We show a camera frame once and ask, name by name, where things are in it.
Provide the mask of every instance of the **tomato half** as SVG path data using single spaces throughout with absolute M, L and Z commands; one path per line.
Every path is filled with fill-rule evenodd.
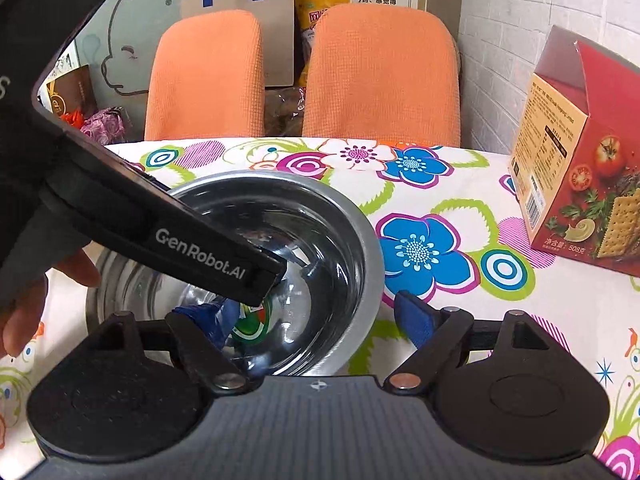
M 606 136 L 599 142 L 595 152 L 596 172 L 604 178 L 617 176 L 625 168 L 625 155 L 620 146 L 620 139 Z
M 591 168 L 586 164 L 578 164 L 569 170 L 569 186 L 574 191 L 584 191 L 588 189 L 593 181 Z

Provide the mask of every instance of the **floral tablecloth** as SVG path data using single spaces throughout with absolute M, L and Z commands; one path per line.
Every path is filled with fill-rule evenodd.
M 391 305 L 398 290 L 407 289 L 435 308 L 459 306 L 479 319 L 525 310 L 609 394 L 610 419 L 596 455 L 623 478 L 638 476 L 640 280 L 532 251 L 506 156 L 357 139 L 184 140 L 111 149 L 171 187 L 251 168 L 306 175 L 342 192 L 369 218 L 385 261 L 378 318 L 345 373 L 383 379 L 415 351 L 394 322 Z M 79 285 L 65 286 L 69 294 L 84 293 Z M 82 337 L 78 325 L 84 319 L 76 318 L 84 302 L 72 309 L 73 331 L 57 327 L 49 343 L 36 348 L 39 337 L 47 341 L 47 319 L 59 317 L 51 315 L 61 308 L 56 294 L 52 288 L 33 344 L 17 360 L 0 361 L 0 475 L 6 480 L 27 471 L 37 455 L 24 424 L 28 391 L 60 358 L 56 343 L 64 340 L 68 351 Z M 42 360 L 39 374 L 37 367 L 20 368 L 21 360 L 31 358 Z

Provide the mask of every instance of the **yellow package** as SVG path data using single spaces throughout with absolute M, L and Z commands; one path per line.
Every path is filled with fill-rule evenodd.
M 348 4 L 351 0 L 296 0 L 296 12 L 302 29 L 302 45 L 305 54 L 305 67 L 298 80 L 299 86 L 306 86 L 306 74 L 309 69 L 309 57 L 314 46 L 314 28 L 320 16 L 330 7 Z

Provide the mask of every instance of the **orange chair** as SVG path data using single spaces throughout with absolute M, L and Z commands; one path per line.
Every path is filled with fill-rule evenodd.
M 428 12 L 332 7 L 316 25 L 303 137 L 460 145 L 458 60 Z
M 251 13 L 210 12 L 162 35 L 145 140 L 261 137 L 263 109 L 262 35 Z

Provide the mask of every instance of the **metal bowl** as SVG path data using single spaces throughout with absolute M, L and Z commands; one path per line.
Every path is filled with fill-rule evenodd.
M 171 194 L 288 261 L 262 310 L 242 307 L 225 354 L 251 376 L 336 373 L 367 336 L 382 297 L 382 251 L 366 216 L 325 184 L 277 171 L 207 176 Z M 87 296 L 89 330 L 119 310 L 162 319 L 216 296 L 110 250 L 98 268 L 102 285 Z

